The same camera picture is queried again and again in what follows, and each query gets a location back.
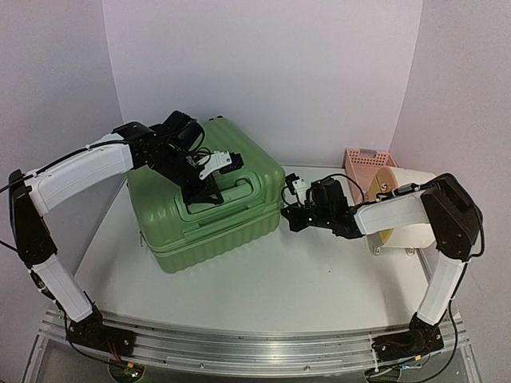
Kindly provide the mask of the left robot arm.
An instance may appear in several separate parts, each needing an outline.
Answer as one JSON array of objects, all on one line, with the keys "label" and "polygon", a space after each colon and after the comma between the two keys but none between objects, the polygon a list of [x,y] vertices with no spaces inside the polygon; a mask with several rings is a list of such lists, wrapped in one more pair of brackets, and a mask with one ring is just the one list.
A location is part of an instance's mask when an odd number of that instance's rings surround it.
[{"label": "left robot arm", "polygon": [[204,146],[206,130],[175,111],[162,124],[129,122],[99,140],[29,172],[10,174],[10,226],[19,258],[34,284],[61,311],[65,340],[78,352],[109,353],[109,364],[133,352],[136,335],[105,323],[102,312],[61,260],[57,214],[90,190],[147,168],[181,191],[186,204],[223,203],[214,175],[236,162],[234,154]]}]

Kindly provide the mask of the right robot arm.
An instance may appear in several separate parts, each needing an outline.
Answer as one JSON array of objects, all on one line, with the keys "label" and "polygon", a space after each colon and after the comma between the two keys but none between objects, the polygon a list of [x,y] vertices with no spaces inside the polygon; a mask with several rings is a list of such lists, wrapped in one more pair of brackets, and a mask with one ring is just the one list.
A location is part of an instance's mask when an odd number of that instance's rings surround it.
[{"label": "right robot arm", "polygon": [[360,239],[413,224],[430,226],[439,258],[425,295],[407,330],[374,339],[380,361],[393,361],[439,351],[444,343],[439,323],[450,309],[471,259],[485,251],[483,216],[469,193],[450,173],[424,184],[408,183],[376,200],[349,205],[337,175],[307,184],[295,173],[284,189],[295,198],[281,215],[290,231],[328,229],[344,239]]}]

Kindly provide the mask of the green hard-shell suitcase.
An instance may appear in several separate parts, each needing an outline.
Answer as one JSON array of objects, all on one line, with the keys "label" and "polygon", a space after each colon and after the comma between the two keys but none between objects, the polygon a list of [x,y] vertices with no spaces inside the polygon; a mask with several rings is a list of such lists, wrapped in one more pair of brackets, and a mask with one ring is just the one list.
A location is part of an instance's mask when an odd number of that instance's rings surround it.
[{"label": "green hard-shell suitcase", "polygon": [[241,156],[242,168],[213,172],[200,202],[148,167],[129,172],[127,185],[149,250],[166,273],[176,273],[274,231],[283,207],[285,171],[241,128],[218,116],[202,122],[205,146]]}]

